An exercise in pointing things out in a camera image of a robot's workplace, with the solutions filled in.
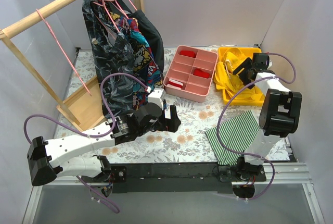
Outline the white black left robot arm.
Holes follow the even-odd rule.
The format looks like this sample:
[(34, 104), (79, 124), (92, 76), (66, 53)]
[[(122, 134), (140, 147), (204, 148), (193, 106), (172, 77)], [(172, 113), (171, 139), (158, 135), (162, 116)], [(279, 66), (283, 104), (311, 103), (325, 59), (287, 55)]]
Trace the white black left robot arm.
[(106, 156), (85, 158), (83, 154), (132, 142), (147, 132), (175, 133), (180, 125), (176, 106), (170, 106), (167, 118), (158, 105), (147, 103), (138, 111), (129, 110), (85, 132), (49, 140), (38, 136), (30, 140), (27, 153), (31, 184), (42, 186), (63, 176), (86, 176), (106, 182), (114, 174)]

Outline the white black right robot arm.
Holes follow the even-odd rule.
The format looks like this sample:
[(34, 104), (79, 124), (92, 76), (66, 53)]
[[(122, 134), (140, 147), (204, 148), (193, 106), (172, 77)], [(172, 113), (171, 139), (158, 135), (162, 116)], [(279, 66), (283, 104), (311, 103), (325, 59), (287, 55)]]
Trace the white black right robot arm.
[(253, 53), (238, 66), (238, 75), (246, 88), (257, 86), (265, 96), (259, 115), (259, 127), (254, 141), (237, 159), (236, 177), (247, 181), (261, 173), (264, 158), (282, 138), (295, 133), (299, 124), (302, 94), (293, 92), (281, 84), (281, 78), (268, 69), (267, 53)]

